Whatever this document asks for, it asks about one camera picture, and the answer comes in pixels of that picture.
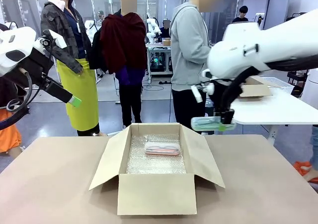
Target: yellow-green apron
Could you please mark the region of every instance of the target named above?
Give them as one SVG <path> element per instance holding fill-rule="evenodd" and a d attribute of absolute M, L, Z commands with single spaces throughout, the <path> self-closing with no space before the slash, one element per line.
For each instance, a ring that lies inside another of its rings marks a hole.
<path fill-rule="evenodd" d="M 83 66 L 81 75 L 74 73 L 61 61 L 57 61 L 57 70 L 62 86 L 81 99 L 79 107 L 66 104 L 66 112 L 71 125 L 78 131 L 87 131 L 98 124 L 98 98 L 94 70 L 89 69 L 86 59 L 77 59 Z"/>

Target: purple shirt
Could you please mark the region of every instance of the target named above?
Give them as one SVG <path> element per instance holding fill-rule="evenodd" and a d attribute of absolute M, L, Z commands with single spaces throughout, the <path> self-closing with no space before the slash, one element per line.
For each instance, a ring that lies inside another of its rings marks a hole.
<path fill-rule="evenodd" d="M 132 69 L 124 66 L 120 71 L 115 73 L 121 85 L 138 85 L 141 84 L 145 76 L 144 69 Z"/>

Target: basket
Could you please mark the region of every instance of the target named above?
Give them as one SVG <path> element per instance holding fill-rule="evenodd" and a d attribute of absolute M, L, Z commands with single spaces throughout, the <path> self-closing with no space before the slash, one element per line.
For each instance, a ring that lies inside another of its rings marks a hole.
<path fill-rule="evenodd" d="M 280 89 L 280 90 L 283 90 L 284 92 L 286 92 L 288 94 L 292 94 L 292 91 L 294 89 L 293 85 L 290 85 L 289 83 L 287 83 L 285 81 L 282 81 L 282 80 L 280 80 L 278 78 L 275 78 L 273 76 L 268 76 L 268 77 L 263 76 L 262 78 L 265 79 L 266 81 L 270 81 L 270 82 L 280 86 L 280 87 L 270 87 L 269 88 L 270 90 Z"/>

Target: hand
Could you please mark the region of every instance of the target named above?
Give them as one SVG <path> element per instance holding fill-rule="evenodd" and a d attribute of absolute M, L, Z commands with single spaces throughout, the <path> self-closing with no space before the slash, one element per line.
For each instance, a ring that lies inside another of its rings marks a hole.
<path fill-rule="evenodd" d="M 79 76 L 81 76 L 84 72 L 84 69 L 82 68 L 81 71 L 78 73 Z"/>

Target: table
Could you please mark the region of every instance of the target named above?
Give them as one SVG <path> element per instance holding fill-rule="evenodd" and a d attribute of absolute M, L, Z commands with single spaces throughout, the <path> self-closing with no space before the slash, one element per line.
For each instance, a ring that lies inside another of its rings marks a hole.
<path fill-rule="evenodd" d="M 206 137 L 226 189 L 197 179 L 198 215 L 117 216 L 118 179 L 88 191 L 107 139 L 37 139 L 0 174 L 0 223 L 317 223 L 317 193 L 259 135 Z"/>
<path fill-rule="evenodd" d="M 169 56 L 167 56 L 167 54 L 171 53 L 171 47 L 164 46 L 162 43 L 158 43 L 158 44 L 146 44 L 146 48 L 147 48 L 148 83 L 151 83 L 152 75 L 171 75 L 172 71 L 169 71 Z M 150 54 L 151 53 L 165 53 L 165 71 L 163 71 L 163 72 L 151 72 L 151 65 L 150 65 Z"/>
<path fill-rule="evenodd" d="M 262 98 L 239 98 L 231 108 L 234 120 L 242 125 L 270 125 L 269 142 L 274 145 L 279 125 L 316 125 L 318 110 L 279 88 Z"/>

